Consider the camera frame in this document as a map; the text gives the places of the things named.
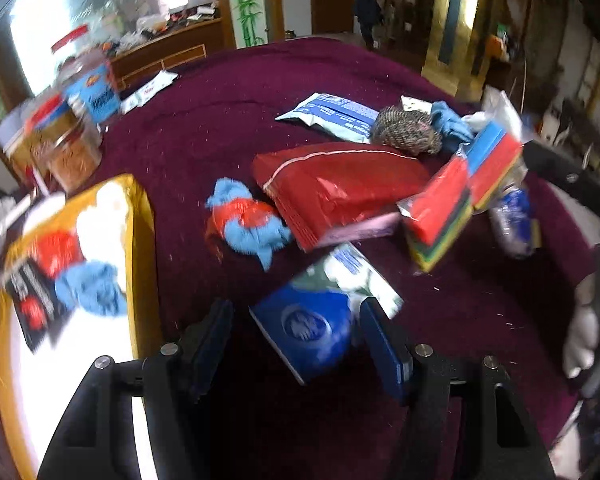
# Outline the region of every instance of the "metal screw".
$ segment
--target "metal screw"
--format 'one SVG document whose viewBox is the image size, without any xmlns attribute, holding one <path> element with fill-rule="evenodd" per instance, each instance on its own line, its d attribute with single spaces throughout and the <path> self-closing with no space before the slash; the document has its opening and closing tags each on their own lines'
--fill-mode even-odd
<svg viewBox="0 0 600 480">
<path fill-rule="evenodd" d="M 178 345 L 176 343 L 165 343 L 160 348 L 160 353 L 162 355 L 174 355 L 178 353 Z"/>
<path fill-rule="evenodd" d="M 98 370 L 104 370 L 104 368 L 106 368 L 107 366 L 109 366 L 111 364 L 111 358 L 109 358 L 106 355 L 103 355 L 101 357 L 98 357 L 96 359 L 96 361 L 94 362 L 94 366 L 98 369 Z"/>
<path fill-rule="evenodd" d="M 421 343 L 416 345 L 415 350 L 416 354 L 418 354 L 420 357 L 431 357 L 433 355 L 433 348 L 426 344 Z"/>
<path fill-rule="evenodd" d="M 492 355 L 487 355 L 487 357 L 482 360 L 482 364 L 491 370 L 495 370 L 498 367 L 498 360 Z"/>
</svg>

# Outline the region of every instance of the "wooden cabinet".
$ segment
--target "wooden cabinet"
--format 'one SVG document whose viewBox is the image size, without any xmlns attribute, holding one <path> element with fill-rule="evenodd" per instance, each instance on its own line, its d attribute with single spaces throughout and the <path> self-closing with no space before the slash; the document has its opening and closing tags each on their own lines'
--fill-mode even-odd
<svg viewBox="0 0 600 480">
<path fill-rule="evenodd" d="M 111 65 L 124 90 L 160 70 L 201 59 L 224 49 L 222 18 L 189 25 L 116 56 Z"/>
</svg>

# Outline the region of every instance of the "purple tablecloth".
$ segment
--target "purple tablecloth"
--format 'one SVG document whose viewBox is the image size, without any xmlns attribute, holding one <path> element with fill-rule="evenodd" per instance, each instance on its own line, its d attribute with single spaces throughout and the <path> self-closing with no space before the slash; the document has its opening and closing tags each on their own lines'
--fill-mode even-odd
<svg viewBox="0 0 600 480">
<path fill-rule="evenodd" d="M 385 395 L 364 348 L 334 373 L 299 386 L 251 320 L 248 307 L 327 250 L 303 254 L 294 244 L 275 253 L 265 273 L 256 258 L 208 251 L 206 198 L 216 179 L 245 182 L 255 154 L 325 142 L 324 134 L 275 122 L 313 92 L 329 92 L 379 109 L 402 94 L 448 99 L 420 75 L 333 40 L 295 40 L 217 54 L 106 134 L 93 181 L 133 173 L 155 213 L 163 329 L 177 336 L 213 298 L 235 305 L 235 325 L 210 394 L 202 402 L 201 442 L 215 478 L 380 478 L 404 420 Z M 449 100 L 459 113 L 466 110 Z M 548 192 L 534 181 L 538 194 Z M 571 219 L 550 197 L 548 237 L 569 240 Z M 547 445 L 574 405 L 560 371 L 582 258 L 565 272 L 551 251 L 515 261 L 496 245 L 486 215 L 475 216 L 433 272 L 414 273 L 400 235 L 358 244 L 404 298 L 396 321 L 435 351 L 481 358 L 493 353 L 509 370 Z"/>
</svg>

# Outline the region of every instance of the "person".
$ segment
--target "person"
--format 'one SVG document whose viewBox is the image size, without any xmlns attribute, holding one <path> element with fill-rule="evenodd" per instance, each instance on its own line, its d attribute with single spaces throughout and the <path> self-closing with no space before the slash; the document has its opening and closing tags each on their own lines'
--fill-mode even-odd
<svg viewBox="0 0 600 480">
<path fill-rule="evenodd" d="M 374 49 L 373 28 L 378 23 L 383 23 L 382 10 L 377 0 L 355 0 L 354 15 L 360 23 L 360 33 L 365 40 L 365 45 L 369 50 Z"/>
</svg>

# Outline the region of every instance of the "wet wipes package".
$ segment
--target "wet wipes package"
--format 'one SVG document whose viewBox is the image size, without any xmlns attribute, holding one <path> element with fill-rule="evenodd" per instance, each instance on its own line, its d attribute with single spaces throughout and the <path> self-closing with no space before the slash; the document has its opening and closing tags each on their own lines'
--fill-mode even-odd
<svg viewBox="0 0 600 480">
<path fill-rule="evenodd" d="M 331 94 L 313 94 L 277 121 L 299 119 L 318 126 L 342 140 L 369 143 L 369 131 L 378 112 L 357 102 Z"/>
<path fill-rule="evenodd" d="M 389 318 L 402 299 L 346 243 L 251 308 L 251 316 L 300 384 L 338 364 L 358 333 L 360 304 L 374 296 Z"/>
</svg>

